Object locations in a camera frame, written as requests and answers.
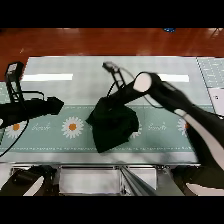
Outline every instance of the crumpled black fabric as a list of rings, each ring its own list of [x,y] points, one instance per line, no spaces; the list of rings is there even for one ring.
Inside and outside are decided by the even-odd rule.
[[[107,98],[101,98],[86,122],[93,129],[93,139],[99,153],[128,142],[133,132],[137,132],[139,122],[135,111],[122,105],[108,109]]]

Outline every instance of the cursive lettering on mat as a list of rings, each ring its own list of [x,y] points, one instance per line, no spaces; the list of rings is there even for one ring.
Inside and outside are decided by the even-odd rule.
[[[46,126],[39,126],[39,124],[36,123],[32,127],[32,131],[48,131],[49,129],[51,129],[50,122]]]
[[[153,123],[151,123],[148,128],[149,131],[165,131],[166,129],[167,127],[165,122],[163,122],[162,126],[154,126]]]

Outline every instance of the table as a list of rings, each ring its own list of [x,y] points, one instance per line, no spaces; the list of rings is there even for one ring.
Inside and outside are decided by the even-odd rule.
[[[54,56],[30,57],[21,82],[23,90],[42,91],[45,96],[56,96],[65,102],[58,116],[47,115],[30,121],[28,129],[15,146],[0,162],[17,163],[61,163],[61,164],[187,164],[197,163],[195,153],[189,144],[184,121],[164,110],[152,108],[144,98],[128,104],[136,111],[140,129],[124,143],[106,153],[96,151],[91,127],[85,119],[100,97],[105,96],[113,79],[103,68],[105,61],[112,61],[127,68],[135,76],[141,71],[178,75],[180,79],[171,83],[181,89],[192,102],[213,112],[206,83],[195,57],[153,57],[153,56]],[[28,81],[37,74],[48,81]],[[189,82],[178,81],[188,76]],[[124,74],[127,83],[132,78]],[[0,86],[0,103],[8,101],[5,84]],[[68,127],[78,122],[83,130],[70,138],[62,125]],[[13,133],[5,129],[0,150],[12,142]]]

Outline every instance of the wooden floor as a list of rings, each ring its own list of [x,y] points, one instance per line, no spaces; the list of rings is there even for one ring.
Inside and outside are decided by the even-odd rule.
[[[224,57],[222,28],[15,28],[0,32],[0,80],[13,61],[53,55]]]

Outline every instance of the blue object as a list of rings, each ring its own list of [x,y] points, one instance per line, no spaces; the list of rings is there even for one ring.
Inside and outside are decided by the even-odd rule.
[[[176,28],[163,28],[163,30],[171,33],[171,32],[174,32],[176,30]]]

